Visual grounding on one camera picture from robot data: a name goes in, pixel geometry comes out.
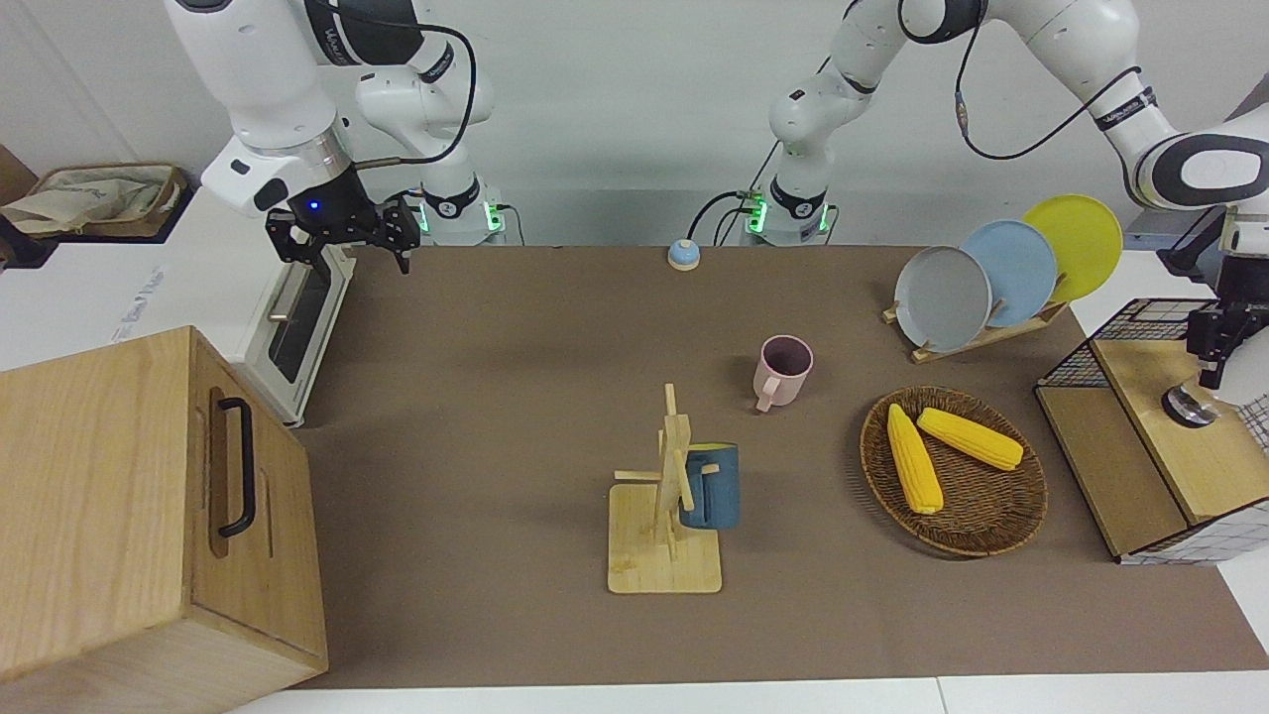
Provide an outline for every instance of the mug handle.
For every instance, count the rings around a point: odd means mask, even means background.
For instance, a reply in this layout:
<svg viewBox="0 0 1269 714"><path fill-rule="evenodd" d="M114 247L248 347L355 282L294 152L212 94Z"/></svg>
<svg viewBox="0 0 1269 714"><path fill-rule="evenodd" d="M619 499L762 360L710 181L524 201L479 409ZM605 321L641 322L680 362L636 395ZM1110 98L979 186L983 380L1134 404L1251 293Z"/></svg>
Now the mug handle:
<svg viewBox="0 0 1269 714"><path fill-rule="evenodd" d="M772 399L775 398L775 391L780 387L779 378L766 378L766 383L763 384L763 394L758 397L758 411L765 413L772 408Z"/></svg>

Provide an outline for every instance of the blue mug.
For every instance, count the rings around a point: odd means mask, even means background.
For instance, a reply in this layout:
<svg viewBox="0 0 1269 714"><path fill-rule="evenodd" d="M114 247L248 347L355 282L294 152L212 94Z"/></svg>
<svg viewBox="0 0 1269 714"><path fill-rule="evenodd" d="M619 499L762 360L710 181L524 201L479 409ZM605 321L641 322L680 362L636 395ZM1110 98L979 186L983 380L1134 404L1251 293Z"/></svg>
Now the blue mug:
<svg viewBox="0 0 1269 714"><path fill-rule="evenodd" d="M689 529L725 530L740 524L740 449L735 444L693 444L688 448L692 511L679 506L679 523Z"/></svg>

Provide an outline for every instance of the yellow plate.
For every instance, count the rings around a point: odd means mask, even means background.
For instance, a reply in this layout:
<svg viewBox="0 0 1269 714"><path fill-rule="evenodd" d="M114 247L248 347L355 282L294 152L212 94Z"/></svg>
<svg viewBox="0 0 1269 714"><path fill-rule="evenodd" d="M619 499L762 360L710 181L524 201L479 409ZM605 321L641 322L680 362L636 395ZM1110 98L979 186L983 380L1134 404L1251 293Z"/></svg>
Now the yellow plate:
<svg viewBox="0 0 1269 714"><path fill-rule="evenodd" d="M1044 233L1057 257L1057 271L1065 274L1053 302L1084 297L1107 282L1123 252L1119 218L1096 198L1055 195L1037 203L1023 221Z"/></svg>

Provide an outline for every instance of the metal handle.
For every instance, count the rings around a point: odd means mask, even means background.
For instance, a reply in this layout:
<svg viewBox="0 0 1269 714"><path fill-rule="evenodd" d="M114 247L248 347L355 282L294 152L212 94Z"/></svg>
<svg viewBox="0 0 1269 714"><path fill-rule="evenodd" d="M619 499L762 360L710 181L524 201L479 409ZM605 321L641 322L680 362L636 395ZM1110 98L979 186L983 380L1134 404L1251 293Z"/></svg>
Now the metal handle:
<svg viewBox="0 0 1269 714"><path fill-rule="evenodd" d="M241 397L226 397L216 406L223 412L242 411L242 515L237 521L216 531L223 538L233 538L255 523L255 445L251 441L251 406Z"/></svg>
<svg viewBox="0 0 1269 714"><path fill-rule="evenodd" d="M305 282L308 279L308 268L303 265L291 265L287 275L282 280L282 289L278 298L269 307L270 322L289 322L299 304L299 295L303 294Z"/></svg>

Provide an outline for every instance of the beige bag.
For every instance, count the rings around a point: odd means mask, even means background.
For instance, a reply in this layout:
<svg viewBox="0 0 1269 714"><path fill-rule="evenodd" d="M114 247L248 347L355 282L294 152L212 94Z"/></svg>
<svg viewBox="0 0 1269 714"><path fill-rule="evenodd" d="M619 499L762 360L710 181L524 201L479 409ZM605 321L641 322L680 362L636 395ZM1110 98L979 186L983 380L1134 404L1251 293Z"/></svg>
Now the beige bag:
<svg viewBox="0 0 1269 714"><path fill-rule="evenodd" d="M148 237L162 226L184 186L180 171L169 165L58 169L24 198L0 207L0 213L32 237L69 232Z"/></svg>

